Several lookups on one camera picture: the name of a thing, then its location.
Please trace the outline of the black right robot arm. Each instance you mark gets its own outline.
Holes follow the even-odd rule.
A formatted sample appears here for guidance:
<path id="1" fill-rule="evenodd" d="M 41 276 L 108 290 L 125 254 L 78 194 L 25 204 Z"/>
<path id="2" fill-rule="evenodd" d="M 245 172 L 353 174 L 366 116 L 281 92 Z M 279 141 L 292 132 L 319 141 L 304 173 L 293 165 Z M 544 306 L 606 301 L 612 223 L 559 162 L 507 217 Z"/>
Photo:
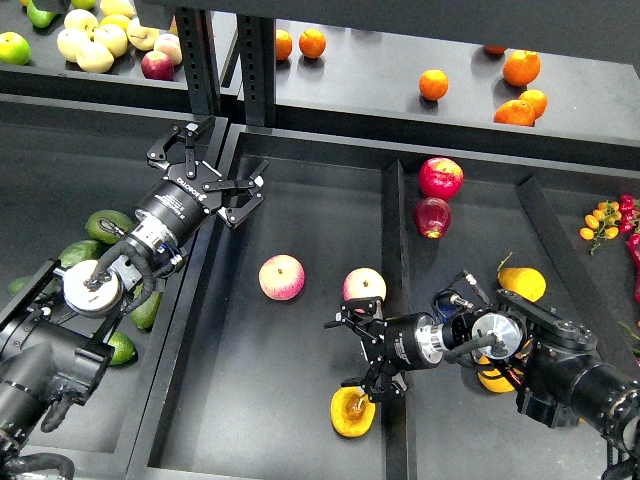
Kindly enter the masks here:
<path id="1" fill-rule="evenodd" d="M 381 297 L 343 302 L 326 328 L 346 327 L 360 339 L 368 369 L 343 381 L 374 402 L 405 394 L 404 374 L 441 362 L 496 370 L 517 393 L 519 413 L 549 428 L 584 420 L 607 442 L 605 479 L 639 476 L 639 383 L 604 362 L 587 327 L 565 321 L 505 289 L 489 297 L 468 271 L 479 301 L 452 286 L 437 291 L 430 312 L 383 314 Z"/>

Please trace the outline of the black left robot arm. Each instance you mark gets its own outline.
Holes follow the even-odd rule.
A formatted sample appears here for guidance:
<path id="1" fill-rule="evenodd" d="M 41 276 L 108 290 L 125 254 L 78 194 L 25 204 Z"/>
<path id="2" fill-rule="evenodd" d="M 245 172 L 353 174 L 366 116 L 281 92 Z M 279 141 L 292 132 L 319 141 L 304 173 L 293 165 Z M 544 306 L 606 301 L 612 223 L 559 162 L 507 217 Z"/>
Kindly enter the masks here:
<path id="1" fill-rule="evenodd" d="M 89 400 L 114 356 L 108 341 L 121 320 L 182 268 L 185 244 L 209 217 L 234 229 L 261 204 L 267 161 L 233 179 L 197 156 L 199 138 L 214 124 L 207 117 L 171 126 L 147 152 L 163 177 L 136 207 L 136 223 L 122 229 L 100 218 L 113 246 L 71 267 L 46 261 L 2 310 L 2 478 L 51 470 L 73 478 L 65 455 L 22 454 L 32 431 L 57 429 L 72 406 Z"/>

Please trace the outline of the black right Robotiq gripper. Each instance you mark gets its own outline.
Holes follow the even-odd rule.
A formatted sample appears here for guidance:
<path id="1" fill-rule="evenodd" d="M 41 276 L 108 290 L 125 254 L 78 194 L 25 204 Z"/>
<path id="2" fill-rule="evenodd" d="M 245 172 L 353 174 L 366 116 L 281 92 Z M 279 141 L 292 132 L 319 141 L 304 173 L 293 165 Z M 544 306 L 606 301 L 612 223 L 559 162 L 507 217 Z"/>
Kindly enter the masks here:
<path id="1" fill-rule="evenodd" d="M 344 326 L 362 340 L 370 363 L 361 377 L 348 378 L 342 387 L 360 387 L 370 402 L 403 397 L 408 390 L 401 372 L 437 367 L 442 359 L 440 326 L 426 312 L 384 319 L 380 296 L 344 301 L 324 329 Z"/>

